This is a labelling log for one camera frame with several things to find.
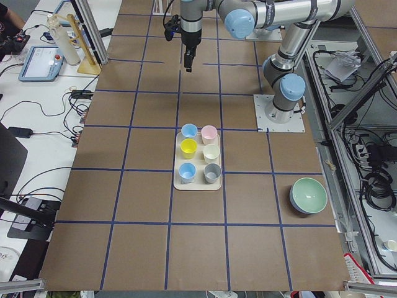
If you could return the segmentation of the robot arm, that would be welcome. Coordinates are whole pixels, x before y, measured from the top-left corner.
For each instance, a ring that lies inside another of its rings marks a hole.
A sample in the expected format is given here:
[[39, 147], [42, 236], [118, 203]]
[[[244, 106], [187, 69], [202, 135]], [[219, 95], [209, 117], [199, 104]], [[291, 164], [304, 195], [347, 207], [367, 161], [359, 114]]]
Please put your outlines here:
[[265, 115], [274, 123], [287, 123], [297, 102], [302, 99], [306, 83], [293, 72], [299, 56], [320, 22], [343, 16], [354, 1], [181, 1], [177, 31], [185, 45], [184, 67], [190, 72], [202, 37], [203, 12], [216, 10], [233, 38], [244, 39], [256, 29], [287, 25], [277, 53], [263, 64], [263, 74], [274, 90]]

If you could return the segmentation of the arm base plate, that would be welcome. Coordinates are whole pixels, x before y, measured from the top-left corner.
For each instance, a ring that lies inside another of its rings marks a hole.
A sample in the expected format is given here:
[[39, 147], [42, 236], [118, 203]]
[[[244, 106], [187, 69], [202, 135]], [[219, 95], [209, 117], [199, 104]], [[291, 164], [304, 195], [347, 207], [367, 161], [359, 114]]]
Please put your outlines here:
[[254, 108], [259, 132], [305, 133], [303, 114], [299, 104], [293, 111], [278, 110], [273, 103], [273, 95], [255, 94]]

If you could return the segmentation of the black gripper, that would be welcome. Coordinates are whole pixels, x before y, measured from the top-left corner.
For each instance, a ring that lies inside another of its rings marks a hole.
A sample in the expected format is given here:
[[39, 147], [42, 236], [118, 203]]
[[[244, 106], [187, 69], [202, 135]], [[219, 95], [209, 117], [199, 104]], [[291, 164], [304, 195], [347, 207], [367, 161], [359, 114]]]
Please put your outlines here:
[[202, 36], [202, 19], [185, 20], [181, 18], [181, 36], [182, 43], [187, 47], [184, 53], [184, 68], [186, 72], [192, 72], [193, 48], [201, 42]]

